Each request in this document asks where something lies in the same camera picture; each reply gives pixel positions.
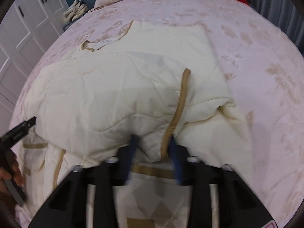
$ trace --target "black tool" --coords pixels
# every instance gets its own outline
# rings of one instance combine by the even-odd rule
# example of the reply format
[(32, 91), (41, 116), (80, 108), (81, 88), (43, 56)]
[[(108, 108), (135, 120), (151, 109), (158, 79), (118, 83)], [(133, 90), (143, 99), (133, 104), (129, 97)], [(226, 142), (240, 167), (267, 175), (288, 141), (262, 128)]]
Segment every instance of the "black tool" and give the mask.
[(210, 184), (218, 186), (219, 228), (277, 228), (270, 213), (230, 165), (206, 165), (190, 156), (186, 147), (177, 145), (173, 137), (168, 154), (177, 183), (192, 186), (187, 228), (212, 228)]
[[(118, 228), (113, 186), (127, 181), (139, 137), (133, 135), (128, 146), (118, 150), (99, 166), (76, 166), (49, 196), (28, 228), (85, 228), (88, 184), (96, 185), (94, 228)], [(187, 228), (212, 228), (210, 184), (218, 185), (219, 228), (277, 228), (267, 209), (229, 166), (206, 165), (190, 156), (186, 147), (171, 138), (168, 147), (177, 183), (192, 186)]]
[[(7, 154), (11, 153), (11, 148), (24, 138), (29, 129), (36, 123), (36, 117), (24, 121), (0, 138), (0, 167), (3, 167), (8, 173), (13, 175), (13, 171), (7, 162)], [(22, 206), (26, 200), (26, 195), (22, 188), (14, 180), (3, 180), (7, 189), (10, 191), (19, 206)]]

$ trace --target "pink bedspread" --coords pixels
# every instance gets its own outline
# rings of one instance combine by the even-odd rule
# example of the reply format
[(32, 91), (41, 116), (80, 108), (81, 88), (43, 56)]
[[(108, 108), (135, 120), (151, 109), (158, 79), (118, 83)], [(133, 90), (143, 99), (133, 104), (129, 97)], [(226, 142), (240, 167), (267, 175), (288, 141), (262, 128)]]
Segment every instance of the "pink bedspread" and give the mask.
[(84, 40), (125, 32), (132, 20), (206, 29), (251, 127), (251, 186), (283, 227), (304, 198), (304, 59), (279, 28), (235, 0), (125, 0), (86, 14), (57, 39), (31, 73), (11, 127), (23, 121), (22, 104), (44, 66)]

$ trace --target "gray curtain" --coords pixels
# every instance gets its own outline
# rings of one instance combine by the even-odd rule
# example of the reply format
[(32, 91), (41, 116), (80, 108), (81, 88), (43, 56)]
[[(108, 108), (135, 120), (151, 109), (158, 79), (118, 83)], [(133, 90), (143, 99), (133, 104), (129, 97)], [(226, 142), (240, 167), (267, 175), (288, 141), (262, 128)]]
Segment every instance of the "gray curtain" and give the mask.
[(304, 19), (291, 0), (248, 0), (258, 13), (279, 27), (304, 55)]

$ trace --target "human hand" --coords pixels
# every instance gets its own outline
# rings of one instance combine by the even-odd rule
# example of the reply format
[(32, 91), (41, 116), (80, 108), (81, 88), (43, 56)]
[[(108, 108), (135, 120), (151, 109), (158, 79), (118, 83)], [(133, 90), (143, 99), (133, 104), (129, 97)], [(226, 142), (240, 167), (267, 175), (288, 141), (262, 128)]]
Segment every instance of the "human hand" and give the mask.
[(11, 169), (13, 171), (13, 176), (8, 173), (4, 168), (0, 167), (0, 192), (8, 194), (9, 191), (7, 190), (3, 179), (13, 180), (16, 182), (18, 186), (23, 185), (23, 177), (21, 175), (21, 171), (19, 170), (19, 164), (17, 162), (17, 156), (13, 154), (14, 161), (12, 162)]

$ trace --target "white comforter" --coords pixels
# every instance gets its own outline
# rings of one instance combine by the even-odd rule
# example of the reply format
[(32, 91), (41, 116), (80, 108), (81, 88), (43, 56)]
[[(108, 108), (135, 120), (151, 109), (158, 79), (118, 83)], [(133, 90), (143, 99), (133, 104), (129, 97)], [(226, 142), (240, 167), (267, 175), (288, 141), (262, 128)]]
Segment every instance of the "white comforter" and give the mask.
[[(166, 161), (173, 133), (193, 155), (218, 167), (233, 164), (251, 181), (247, 122), (199, 25), (135, 21), (121, 38), (83, 42), (40, 72), (23, 108), (24, 119), (32, 116), (37, 117), (34, 132), (23, 141), (31, 216), (73, 165), (92, 166), (115, 155), (132, 133), (142, 138), (136, 162)], [(166, 164), (160, 167), (168, 169)], [(142, 216), (156, 227), (165, 227), (164, 220), (184, 227), (187, 191), (174, 186), (173, 180), (155, 182), (171, 192), (168, 198), (149, 187), (154, 185), (151, 176), (136, 175), (140, 174), (132, 175), (136, 184), (116, 192), (121, 227), (127, 219)], [(154, 195), (151, 202), (138, 196), (139, 188)], [(155, 216), (151, 207), (165, 202), (168, 214)]]

